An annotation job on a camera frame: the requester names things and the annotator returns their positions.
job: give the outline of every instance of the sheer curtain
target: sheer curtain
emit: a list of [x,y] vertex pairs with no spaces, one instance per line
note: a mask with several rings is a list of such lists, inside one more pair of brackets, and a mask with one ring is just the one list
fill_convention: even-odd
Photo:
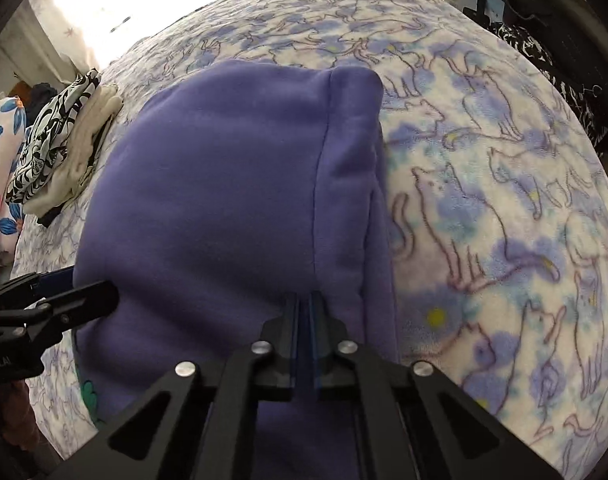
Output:
[[24,0],[0,34],[0,93],[8,94],[18,81],[30,86],[46,82],[61,90],[77,72],[55,49]]
[[28,3],[55,50],[71,60],[78,72],[98,68],[97,57],[84,32],[65,14],[65,3],[57,0],[28,0]]

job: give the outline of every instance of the cat print blanket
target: cat print blanket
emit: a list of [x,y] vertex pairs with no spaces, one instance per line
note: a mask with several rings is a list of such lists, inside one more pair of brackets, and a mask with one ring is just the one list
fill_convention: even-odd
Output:
[[[568,480],[584,478],[608,446],[608,179],[536,67],[441,0],[219,0],[134,45],[104,72],[125,105],[100,169],[48,230],[27,217],[14,275],[74,263],[126,124],[228,58],[377,72],[403,361],[439,365]],[[31,399],[68,456],[95,431],[82,402],[94,405],[93,385],[79,386],[69,336],[44,361]]]

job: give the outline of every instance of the silver screw head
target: silver screw head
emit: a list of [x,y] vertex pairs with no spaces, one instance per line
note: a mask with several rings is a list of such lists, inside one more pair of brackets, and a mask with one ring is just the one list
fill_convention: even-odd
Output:
[[257,355],[269,354],[273,351],[273,345],[268,341],[255,341],[251,345],[251,352]]
[[337,345],[337,349],[342,354],[354,354],[357,351],[357,348],[359,348],[357,343],[349,340],[340,341],[340,343]]
[[182,361],[175,367],[175,373],[180,377],[190,377],[195,373],[195,365],[190,361]]
[[419,377],[428,377],[429,375],[432,375],[434,369],[433,365],[426,361],[417,361],[413,365],[413,371],[415,372],[415,375],[418,375]]

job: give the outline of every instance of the dark fabric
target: dark fabric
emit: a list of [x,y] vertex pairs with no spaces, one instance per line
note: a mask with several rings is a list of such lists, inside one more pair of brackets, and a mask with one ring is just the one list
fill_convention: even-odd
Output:
[[37,83],[31,88],[31,101],[24,107],[26,111],[26,127],[33,126],[37,116],[53,97],[58,94],[48,83]]
[[556,69],[548,49],[533,38],[524,27],[491,23],[488,30],[508,43],[539,69],[568,103],[592,145],[598,148],[608,129],[602,124],[602,118],[593,111],[595,96],[590,96],[592,90],[584,89]]
[[[74,285],[120,304],[76,333],[107,420],[183,360],[256,340],[287,291],[321,290],[352,338],[396,360],[383,87],[365,68],[229,60],[155,95],[89,205]],[[300,396],[260,406],[255,478],[356,479],[351,414]]]
[[48,227],[53,223],[53,220],[57,218],[58,215],[62,212],[63,208],[64,204],[60,204],[52,209],[49,209],[44,216],[40,216],[39,218],[37,218],[37,223],[39,225],[43,225],[44,227]]

